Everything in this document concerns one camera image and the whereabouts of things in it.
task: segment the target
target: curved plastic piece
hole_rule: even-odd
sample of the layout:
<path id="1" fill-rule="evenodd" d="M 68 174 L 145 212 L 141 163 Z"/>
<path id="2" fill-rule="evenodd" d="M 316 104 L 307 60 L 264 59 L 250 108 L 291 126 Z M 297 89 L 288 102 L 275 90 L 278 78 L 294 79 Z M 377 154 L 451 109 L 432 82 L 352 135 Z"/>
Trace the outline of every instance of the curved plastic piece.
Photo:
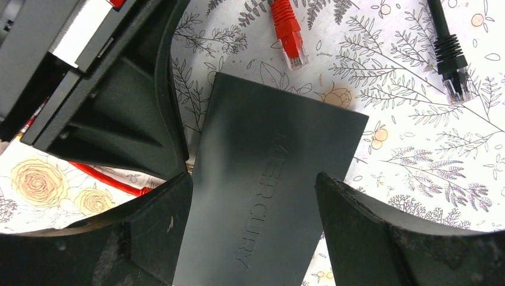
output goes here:
<path id="1" fill-rule="evenodd" d="M 165 180 L 185 172 L 188 148 L 168 59 L 188 2 L 127 1 L 112 10 L 133 5 L 88 73 L 67 73 L 21 141 L 68 161 Z"/>
<path id="2" fill-rule="evenodd" d="M 505 232 L 424 220 L 325 173 L 316 196 L 338 286 L 505 285 Z"/>
<path id="3" fill-rule="evenodd" d="M 2 141 L 10 141 L 19 133 L 48 96 L 42 91 L 51 90 L 52 81 L 59 80 L 59 68 L 47 66 L 54 60 L 46 56 L 47 51 L 80 1 L 8 2 L 5 7 L 5 1 L 0 2 L 0 34 L 4 34 L 0 35 Z"/>
<path id="4" fill-rule="evenodd" d="M 64 229 L 0 234 L 2 285 L 172 285 L 192 197 L 186 173 Z"/>

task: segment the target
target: red cable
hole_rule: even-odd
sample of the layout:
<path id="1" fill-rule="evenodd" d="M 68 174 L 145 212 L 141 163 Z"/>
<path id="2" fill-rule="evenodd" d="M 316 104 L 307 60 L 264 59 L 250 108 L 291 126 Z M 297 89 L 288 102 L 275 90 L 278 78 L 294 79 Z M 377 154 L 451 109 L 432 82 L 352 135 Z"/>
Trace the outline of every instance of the red cable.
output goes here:
<path id="1" fill-rule="evenodd" d="M 300 25 L 293 13 L 289 0 L 274 0 L 270 5 L 272 9 L 275 33 L 282 43 L 289 68 L 299 69 L 308 63 L 303 40 L 300 35 Z"/>
<path id="2" fill-rule="evenodd" d="M 106 174 L 103 174 L 103 173 L 95 170 L 93 167 L 90 167 L 86 164 L 80 164 L 80 163 L 75 163 L 75 162 L 69 162 L 69 163 L 72 166 L 74 166 L 75 168 L 88 174 L 89 176 L 92 176 L 93 178 L 99 180 L 100 182 L 102 182 L 106 185 L 109 185 L 113 188 L 119 189 L 127 194 L 134 195 L 136 197 L 140 197 L 141 195 L 144 195 L 144 194 L 148 193 L 150 190 L 152 190 L 151 188 L 148 188 L 146 186 L 143 187 L 142 189 L 134 188 L 128 184 L 119 182 L 118 180 L 113 179 L 113 178 L 107 176 Z"/>

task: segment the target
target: white patterned surface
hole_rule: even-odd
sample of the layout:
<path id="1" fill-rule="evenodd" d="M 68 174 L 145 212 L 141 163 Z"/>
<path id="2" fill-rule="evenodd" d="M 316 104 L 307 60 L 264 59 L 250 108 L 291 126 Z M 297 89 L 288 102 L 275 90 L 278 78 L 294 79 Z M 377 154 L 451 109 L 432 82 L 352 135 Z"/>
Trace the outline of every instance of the white patterned surface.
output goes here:
<path id="1" fill-rule="evenodd" d="M 444 1 L 450 30 L 471 63 L 475 98 L 458 107 L 448 106 L 441 93 L 424 0 L 292 3 L 310 62 L 297 71 L 283 62 L 266 0 L 189 4 L 172 57 L 192 160 L 213 78 L 221 71 L 368 114 L 347 176 L 351 186 L 439 223 L 477 231 L 505 228 L 505 48 L 500 37 L 505 1 Z M 36 191 L 35 198 L 17 187 L 16 180 L 32 178 L 17 167 L 28 160 L 43 161 L 39 180 L 60 178 L 58 168 L 63 172 L 66 183 L 45 185 L 56 195 L 38 196 L 39 181 L 30 181 L 28 189 Z M 115 174 L 140 187 L 160 183 L 138 175 Z M 2 232 L 63 227 L 89 215 L 90 205 L 82 204 L 90 199 L 81 194 L 85 189 L 100 199 L 91 205 L 93 211 L 131 199 L 18 141 L 0 157 L 0 189 Z M 303 285 L 334 285 L 324 239 Z"/>

